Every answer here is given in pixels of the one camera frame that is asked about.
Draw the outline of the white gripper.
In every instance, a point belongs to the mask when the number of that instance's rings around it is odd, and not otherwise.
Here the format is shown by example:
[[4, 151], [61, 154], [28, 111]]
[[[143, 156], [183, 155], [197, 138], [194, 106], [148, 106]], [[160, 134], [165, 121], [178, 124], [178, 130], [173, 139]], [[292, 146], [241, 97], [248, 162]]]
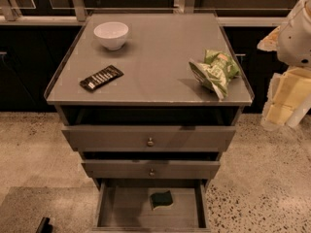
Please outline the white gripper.
[[[257, 45], [259, 50], [276, 51], [280, 27], [274, 28]], [[275, 73], [270, 81], [261, 125], [280, 128], [299, 125], [311, 108], [311, 69], [290, 66], [283, 74]]]

